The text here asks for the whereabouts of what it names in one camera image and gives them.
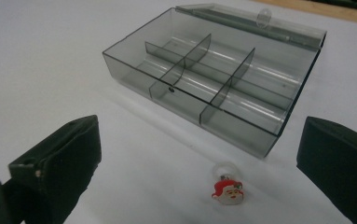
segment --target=open transparent lid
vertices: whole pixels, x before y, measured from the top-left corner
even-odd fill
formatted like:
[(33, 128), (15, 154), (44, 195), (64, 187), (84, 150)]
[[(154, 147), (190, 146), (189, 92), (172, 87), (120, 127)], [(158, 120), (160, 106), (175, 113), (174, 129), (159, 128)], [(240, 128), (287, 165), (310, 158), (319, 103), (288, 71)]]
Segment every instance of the open transparent lid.
[(273, 19), (268, 9), (261, 10), (259, 14), (217, 4), (179, 6), (176, 9), (207, 21), (304, 48), (320, 49), (326, 36), (326, 31), (320, 29)]

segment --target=plastic organizer box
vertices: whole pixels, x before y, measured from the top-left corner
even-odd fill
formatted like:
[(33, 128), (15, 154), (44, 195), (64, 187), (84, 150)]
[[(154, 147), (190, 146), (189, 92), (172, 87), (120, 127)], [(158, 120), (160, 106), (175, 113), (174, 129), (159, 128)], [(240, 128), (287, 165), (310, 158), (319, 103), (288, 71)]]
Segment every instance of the plastic organizer box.
[(266, 157), (325, 31), (215, 4), (167, 10), (103, 52), (122, 85)]

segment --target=white table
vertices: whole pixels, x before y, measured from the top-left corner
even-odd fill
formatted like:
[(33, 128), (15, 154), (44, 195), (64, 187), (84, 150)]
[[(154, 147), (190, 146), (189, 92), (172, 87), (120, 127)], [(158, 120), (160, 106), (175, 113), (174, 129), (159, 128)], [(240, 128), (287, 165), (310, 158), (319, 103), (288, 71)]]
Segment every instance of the white table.
[[(327, 30), (280, 140), (259, 160), (117, 84), (102, 51), (194, 1), (0, 1), (0, 180), (64, 123), (96, 114), (103, 161), (65, 223), (350, 223), (296, 167), (307, 116), (357, 131), (357, 23), (214, 1)], [(246, 198), (213, 200), (212, 168), (235, 163)]]

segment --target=wooden edge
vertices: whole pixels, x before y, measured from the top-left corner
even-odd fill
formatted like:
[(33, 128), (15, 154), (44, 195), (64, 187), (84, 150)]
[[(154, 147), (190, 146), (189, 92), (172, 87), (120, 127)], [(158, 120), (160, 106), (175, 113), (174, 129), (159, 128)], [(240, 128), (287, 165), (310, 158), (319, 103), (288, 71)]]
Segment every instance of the wooden edge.
[(327, 17), (334, 17), (345, 21), (357, 22), (357, 9), (337, 7), (323, 3), (303, 0), (253, 0), (255, 2), (270, 4), (278, 7), (287, 7), (295, 10), (306, 11)]

